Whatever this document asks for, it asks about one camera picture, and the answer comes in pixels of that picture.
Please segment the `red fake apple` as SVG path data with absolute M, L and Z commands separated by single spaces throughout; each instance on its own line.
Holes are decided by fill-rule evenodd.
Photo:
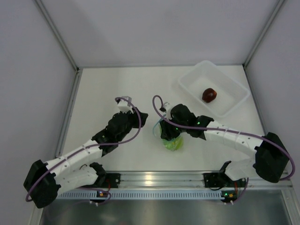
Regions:
M 208 88 L 202 94 L 202 101 L 205 103 L 210 103 L 211 101 L 215 100 L 216 97 L 217 92 L 212 88 Z

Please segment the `clear zip top bag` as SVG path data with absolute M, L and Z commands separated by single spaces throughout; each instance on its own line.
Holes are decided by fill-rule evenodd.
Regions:
M 163 144 L 163 139 L 172 140 L 181 135 L 180 130 L 166 122 L 163 119 L 160 119 L 152 129 L 153 135 Z

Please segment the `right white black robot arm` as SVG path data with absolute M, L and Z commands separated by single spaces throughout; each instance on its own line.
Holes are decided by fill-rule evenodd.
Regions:
M 160 108 L 166 119 L 160 121 L 161 139 L 172 141 L 182 133 L 205 141 L 217 142 L 247 155 L 240 161 L 226 161 L 218 175 L 219 182 L 230 186 L 242 178 L 260 177 L 268 182 L 280 181 L 289 161 L 286 148 L 278 135 L 269 132 L 265 136 L 244 135 L 218 123 L 208 116 L 195 116 L 183 104 Z

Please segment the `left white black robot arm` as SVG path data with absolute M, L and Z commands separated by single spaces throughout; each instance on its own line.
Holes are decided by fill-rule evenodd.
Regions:
M 96 160 L 111 153 L 119 145 L 130 142 L 130 139 L 125 140 L 126 135 L 132 129 L 140 132 L 148 116 L 138 109 L 118 112 L 103 130 L 81 147 L 46 162 L 34 162 L 23 184 L 27 191 L 25 200 L 34 202 L 40 209 L 67 191 L 102 187 L 107 173 Z

